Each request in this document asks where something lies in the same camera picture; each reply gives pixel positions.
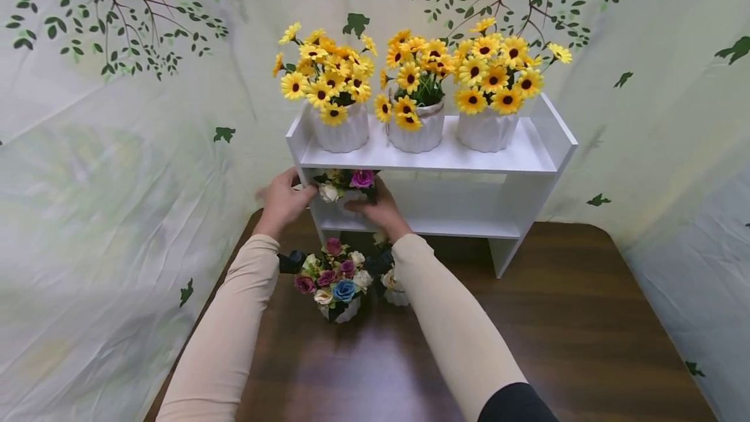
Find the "hand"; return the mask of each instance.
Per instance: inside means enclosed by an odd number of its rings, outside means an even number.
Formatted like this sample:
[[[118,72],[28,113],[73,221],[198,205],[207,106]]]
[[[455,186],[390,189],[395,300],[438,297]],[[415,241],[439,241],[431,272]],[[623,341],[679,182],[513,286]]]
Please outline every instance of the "hand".
[[[295,167],[291,167],[271,181],[266,188],[266,206],[253,234],[267,234],[278,241],[283,229],[297,220],[318,193],[318,189],[315,185],[309,184],[304,190],[295,191],[292,186],[296,184],[298,180]]]
[[[400,240],[401,236],[413,233],[413,231],[401,216],[393,195],[379,176],[375,176],[375,187],[377,189],[375,204],[366,201],[349,201],[346,202],[344,208],[364,214],[372,223],[383,229],[394,244]]]

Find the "pink rose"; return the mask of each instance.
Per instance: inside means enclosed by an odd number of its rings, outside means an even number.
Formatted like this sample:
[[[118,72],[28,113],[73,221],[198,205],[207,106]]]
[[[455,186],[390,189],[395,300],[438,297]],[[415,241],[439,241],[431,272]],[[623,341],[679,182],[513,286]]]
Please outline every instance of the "pink rose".
[[[354,277],[354,261],[351,259],[346,259],[344,262],[341,263],[341,274],[344,274],[344,277],[347,279],[351,279]]]
[[[354,170],[352,186],[355,188],[370,187],[375,182],[375,173],[372,170]]]
[[[303,294],[311,294],[315,292],[315,284],[310,277],[299,277],[294,278],[294,286]]]
[[[334,270],[324,270],[320,277],[318,277],[318,286],[320,288],[326,288],[336,280],[336,272]]]
[[[334,255],[340,255],[341,254],[341,240],[338,238],[329,238],[326,241],[326,250]]]

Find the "person's left hand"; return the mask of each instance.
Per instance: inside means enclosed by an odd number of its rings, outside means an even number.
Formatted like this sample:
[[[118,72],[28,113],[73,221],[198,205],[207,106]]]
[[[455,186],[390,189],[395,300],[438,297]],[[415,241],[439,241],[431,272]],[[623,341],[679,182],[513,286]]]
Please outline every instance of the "person's left hand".
[[[295,191],[297,169],[291,167],[276,176],[266,188],[266,206],[253,234],[267,234],[278,240],[283,229],[297,220],[302,211],[318,193],[315,185],[308,184],[305,189]]]

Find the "white flower pot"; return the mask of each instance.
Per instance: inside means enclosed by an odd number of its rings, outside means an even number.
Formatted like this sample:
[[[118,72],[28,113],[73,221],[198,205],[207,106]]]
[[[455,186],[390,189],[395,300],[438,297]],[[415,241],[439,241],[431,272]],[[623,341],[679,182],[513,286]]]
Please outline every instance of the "white flower pot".
[[[461,113],[456,137],[465,146],[479,152],[498,152],[510,144],[518,126],[518,114],[500,115],[491,107],[477,115]]]
[[[387,288],[383,297],[385,297],[386,302],[397,307],[408,307],[409,305],[409,297],[406,297],[406,292],[396,292],[396,290]]]
[[[339,317],[337,317],[334,320],[334,323],[341,324],[341,323],[347,322],[347,320],[350,320],[351,318],[354,318],[354,316],[359,311],[360,298],[361,297],[357,297],[354,300],[352,300],[351,302],[349,302],[349,307],[347,307],[344,310],[344,312],[341,313],[339,315]],[[318,309],[320,310],[320,312],[322,313],[322,315],[326,319],[329,317],[329,312],[331,311],[330,308],[328,308],[328,307],[318,307]]]
[[[347,218],[361,218],[363,214],[360,214],[359,212],[352,212],[351,210],[347,210],[344,208],[344,204],[348,201],[365,201],[367,199],[367,195],[364,194],[364,192],[360,191],[344,191],[344,195],[342,195],[339,200],[336,201],[336,208],[339,209],[339,212],[341,214],[344,214],[344,216],[347,216]]]
[[[419,154],[434,149],[443,139],[445,99],[431,106],[416,109],[423,126],[418,131],[405,131],[392,118],[388,122],[388,138],[404,152]]]
[[[354,103],[346,106],[346,111],[348,115],[340,126],[329,126],[320,119],[319,109],[310,108],[312,130],[322,149],[345,154],[366,144],[370,137],[367,108],[361,103]]]

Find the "beige arm sleeve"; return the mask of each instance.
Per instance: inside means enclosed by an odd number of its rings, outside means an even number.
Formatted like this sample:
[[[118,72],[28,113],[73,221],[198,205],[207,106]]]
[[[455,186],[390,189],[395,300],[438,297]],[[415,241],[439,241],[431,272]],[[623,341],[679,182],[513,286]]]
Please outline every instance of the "beige arm sleeve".
[[[527,382],[477,299],[415,234],[393,246],[395,279],[404,287],[440,373],[465,420],[474,422],[498,389]]]
[[[242,246],[189,340],[157,421],[234,421],[263,310],[278,278],[279,244],[257,234]]]

